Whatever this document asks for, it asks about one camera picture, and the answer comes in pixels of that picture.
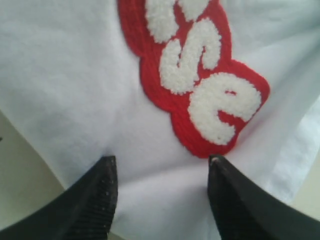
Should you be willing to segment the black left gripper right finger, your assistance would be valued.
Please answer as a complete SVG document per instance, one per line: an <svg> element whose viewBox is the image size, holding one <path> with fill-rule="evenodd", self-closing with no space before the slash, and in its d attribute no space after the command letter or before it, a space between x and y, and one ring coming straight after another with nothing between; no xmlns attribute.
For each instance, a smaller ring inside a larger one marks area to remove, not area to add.
<svg viewBox="0 0 320 240"><path fill-rule="evenodd" d="M207 195L223 240L318 240L320 222L276 199L222 155L208 159Z"/></svg>

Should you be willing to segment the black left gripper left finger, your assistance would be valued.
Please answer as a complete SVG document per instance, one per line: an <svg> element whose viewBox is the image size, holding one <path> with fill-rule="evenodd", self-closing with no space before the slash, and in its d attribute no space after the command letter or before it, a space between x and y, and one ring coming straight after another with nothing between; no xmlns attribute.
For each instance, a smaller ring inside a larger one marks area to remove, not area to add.
<svg viewBox="0 0 320 240"><path fill-rule="evenodd" d="M103 156L55 200L1 230L2 240L106 240L118 200L115 156Z"/></svg>

